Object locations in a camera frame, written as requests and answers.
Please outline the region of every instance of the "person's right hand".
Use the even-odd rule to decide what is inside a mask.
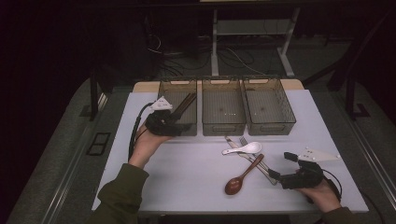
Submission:
[[[341,207],[337,196],[332,191],[329,183],[327,183],[327,181],[324,179],[314,188],[297,189],[297,191],[312,199],[314,204],[323,213],[328,213]]]
[[[128,163],[143,169],[149,162],[149,158],[155,153],[158,147],[172,136],[159,136],[151,133],[145,124],[140,126],[136,134],[136,142],[134,143],[134,153]]]

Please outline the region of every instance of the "olive green sleeve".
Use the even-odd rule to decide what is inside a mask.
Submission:
[[[137,223],[142,188],[148,177],[144,170],[123,164],[117,177],[100,190],[101,203],[86,223]]]
[[[326,224],[359,224],[358,218],[347,207],[334,209],[323,214],[322,218]]]

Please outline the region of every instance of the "dark background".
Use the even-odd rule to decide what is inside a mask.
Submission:
[[[147,51],[148,33],[162,32],[167,36],[165,41],[178,43],[178,47],[193,55],[197,36],[210,35],[211,13],[191,14],[179,10],[166,15],[158,11],[151,15],[152,24],[147,29],[147,25],[140,22],[144,14],[80,14],[71,1],[4,0],[0,4],[0,74],[4,101],[0,223],[3,223],[71,97],[92,69],[97,71],[104,91],[111,91],[115,85],[150,80],[158,59]],[[387,6],[386,2],[376,1],[372,10],[361,6],[303,7],[295,34],[298,37],[365,34],[388,8],[383,6]],[[224,15],[237,19],[252,14],[230,10]],[[393,10],[353,70],[394,123],[396,93],[390,90],[396,84],[391,69],[396,62],[395,15]],[[179,29],[178,35],[173,35],[175,27]]]

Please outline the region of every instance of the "plastic bin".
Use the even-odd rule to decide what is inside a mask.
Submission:
[[[238,77],[203,77],[204,136],[243,135],[246,116]]]
[[[266,76],[242,79],[248,134],[289,134],[296,118],[280,79]]]
[[[165,77],[161,79],[158,98],[164,96],[173,106],[171,112],[174,112],[189,93],[197,93],[196,77]],[[175,125],[183,130],[181,136],[195,136],[197,134],[196,98]]]

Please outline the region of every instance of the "white plastic spoon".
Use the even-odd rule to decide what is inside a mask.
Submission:
[[[221,153],[223,155],[227,155],[233,152],[243,152],[243,153],[258,153],[262,150],[262,144],[258,142],[251,142],[244,147],[236,147],[236,148],[231,148],[231,149],[225,149]]]

